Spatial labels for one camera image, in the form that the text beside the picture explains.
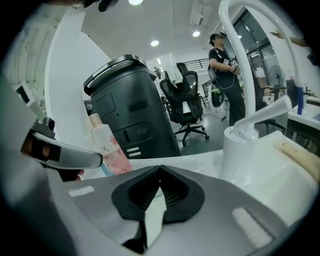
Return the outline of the white ceiling vent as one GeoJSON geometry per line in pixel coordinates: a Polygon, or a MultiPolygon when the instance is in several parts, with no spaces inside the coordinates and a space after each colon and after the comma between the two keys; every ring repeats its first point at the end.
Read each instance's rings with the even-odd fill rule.
{"type": "Polygon", "coordinates": [[[191,9],[189,24],[192,26],[204,26],[210,19],[213,8],[209,5],[194,4],[191,9]]]}

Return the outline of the beige strip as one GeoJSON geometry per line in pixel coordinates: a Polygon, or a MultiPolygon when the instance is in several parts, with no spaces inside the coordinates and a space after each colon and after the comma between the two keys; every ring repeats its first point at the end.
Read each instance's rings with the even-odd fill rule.
{"type": "Polygon", "coordinates": [[[282,142],[275,146],[280,152],[300,165],[312,178],[320,184],[320,157],[299,149],[292,143],[282,142]]]}

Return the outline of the black mesh office chair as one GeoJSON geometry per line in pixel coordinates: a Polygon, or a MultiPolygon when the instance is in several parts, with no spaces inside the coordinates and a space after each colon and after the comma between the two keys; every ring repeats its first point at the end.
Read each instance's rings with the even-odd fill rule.
{"type": "Polygon", "coordinates": [[[206,128],[197,125],[202,121],[203,107],[200,95],[198,94],[198,74],[190,71],[184,64],[178,65],[182,68],[182,82],[174,84],[169,77],[164,78],[159,87],[164,93],[168,103],[168,114],[172,122],[180,124],[181,128],[174,135],[184,134],[182,145],[187,145],[186,138],[190,133],[204,135],[208,140],[210,136],[206,133],[206,128]]]}

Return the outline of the white curved partition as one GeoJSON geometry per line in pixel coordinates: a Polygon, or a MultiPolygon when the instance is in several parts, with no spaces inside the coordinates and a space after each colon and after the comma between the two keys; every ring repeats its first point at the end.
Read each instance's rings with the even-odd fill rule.
{"type": "Polygon", "coordinates": [[[51,41],[44,73],[47,115],[55,122],[55,138],[85,150],[89,139],[84,82],[110,58],[82,32],[85,13],[68,7],[51,41]]]}

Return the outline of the black standing fan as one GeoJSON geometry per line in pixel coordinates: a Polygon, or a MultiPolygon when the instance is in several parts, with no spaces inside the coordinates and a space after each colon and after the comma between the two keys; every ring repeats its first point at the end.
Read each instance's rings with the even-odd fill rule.
{"type": "Polygon", "coordinates": [[[268,72],[270,91],[274,94],[274,101],[279,98],[280,91],[286,89],[285,83],[285,74],[284,71],[278,65],[273,65],[268,72]]]}

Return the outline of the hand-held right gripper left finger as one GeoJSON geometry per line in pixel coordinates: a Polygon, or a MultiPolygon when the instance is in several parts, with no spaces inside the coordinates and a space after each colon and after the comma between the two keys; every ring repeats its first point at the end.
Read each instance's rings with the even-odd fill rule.
{"type": "Polygon", "coordinates": [[[18,152],[4,154],[4,201],[11,230],[22,236],[20,255],[161,256],[157,244],[147,248],[145,211],[131,220],[136,206],[120,200],[125,216],[112,201],[121,183],[158,171],[148,166],[123,175],[63,182],[57,171],[18,152]]]}

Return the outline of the plain white sink basin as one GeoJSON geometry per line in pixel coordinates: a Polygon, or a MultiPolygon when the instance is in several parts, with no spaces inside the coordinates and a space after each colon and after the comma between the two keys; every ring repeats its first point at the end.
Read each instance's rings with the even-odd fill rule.
{"type": "Polygon", "coordinates": [[[320,106],[307,103],[301,114],[298,105],[288,112],[285,136],[293,141],[294,133],[314,143],[320,157],[320,106]]]}

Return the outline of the small blue container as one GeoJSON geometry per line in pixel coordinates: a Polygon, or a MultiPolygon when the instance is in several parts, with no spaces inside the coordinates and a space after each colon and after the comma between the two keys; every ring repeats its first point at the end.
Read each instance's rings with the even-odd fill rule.
{"type": "Polygon", "coordinates": [[[113,172],[110,171],[109,168],[104,163],[101,164],[100,168],[106,177],[111,177],[114,175],[113,172]]]}

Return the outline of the translucent green soap dish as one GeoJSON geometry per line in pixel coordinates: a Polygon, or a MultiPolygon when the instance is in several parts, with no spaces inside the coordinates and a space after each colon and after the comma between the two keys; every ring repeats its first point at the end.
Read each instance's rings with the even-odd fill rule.
{"type": "Polygon", "coordinates": [[[156,192],[149,207],[145,211],[145,232],[149,249],[162,232],[163,217],[167,210],[165,196],[161,188],[156,192]]]}

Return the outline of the black metal railing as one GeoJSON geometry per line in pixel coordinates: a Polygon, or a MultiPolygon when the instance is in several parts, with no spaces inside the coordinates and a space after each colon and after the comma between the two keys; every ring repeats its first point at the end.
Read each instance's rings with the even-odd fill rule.
{"type": "Polygon", "coordinates": [[[210,61],[208,58],[202,58],[186,61],[184,64],[189,71],[200,72],[208,69],[210,61]]]}

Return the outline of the pink pump bottle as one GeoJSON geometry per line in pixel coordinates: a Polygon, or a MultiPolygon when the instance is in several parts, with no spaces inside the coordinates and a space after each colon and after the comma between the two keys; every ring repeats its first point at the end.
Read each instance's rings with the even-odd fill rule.
{"type": "Polygon", "coordinates": [[[91,114],[88,119],[91,124],[91,136],[102,154],[103,162],[108,170],[114,175],[131,172],[133,167],[109,125],[104,124],[97,113],[91,114]]]}

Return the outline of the white cloth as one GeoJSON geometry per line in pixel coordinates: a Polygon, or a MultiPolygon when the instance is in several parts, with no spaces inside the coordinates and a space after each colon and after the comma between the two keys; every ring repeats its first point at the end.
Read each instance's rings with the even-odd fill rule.
{"type": "Polygon", "coordinates": [[[171,84],[177,89],[178,88],[178,84],[183,82],[183,76],[180,72],[180,70],[178,69],[178,66],[176,63],[170,63],[166,66],[165,69],[168,78],[171,82],[171,84]]]}

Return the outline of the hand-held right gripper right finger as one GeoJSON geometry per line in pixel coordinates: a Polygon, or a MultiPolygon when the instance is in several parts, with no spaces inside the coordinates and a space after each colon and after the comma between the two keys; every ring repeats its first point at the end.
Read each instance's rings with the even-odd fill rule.
{"type": "Polygon", "coordinates": [[[157,173],[167,207],[147,256],[271,256],[299,226],[227,181],[165,165],[157,173]]]}

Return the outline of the large black machine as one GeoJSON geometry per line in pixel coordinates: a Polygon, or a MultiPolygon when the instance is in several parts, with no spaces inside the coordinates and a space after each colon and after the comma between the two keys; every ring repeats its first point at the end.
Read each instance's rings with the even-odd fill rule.
{"type": "Polygon", "coordinates": [[[83,83],[93,113],[109,125],[129,159],[180,155],[155,78],[141,58],[126,54],[103,65],[83,83]]]}

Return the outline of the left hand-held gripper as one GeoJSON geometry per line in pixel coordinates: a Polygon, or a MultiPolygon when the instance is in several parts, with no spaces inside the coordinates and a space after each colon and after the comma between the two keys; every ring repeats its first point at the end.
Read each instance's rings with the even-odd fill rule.
{"type": "Polygon", "coordinates": [[[21,147],[27,154],[47,168],[55,170],[63,182],[81,180],[83,169],[95,169],[102,165],[100,153],[65,144],[55,139],[55,121],[45,116],[36,119],[21,147]]]}

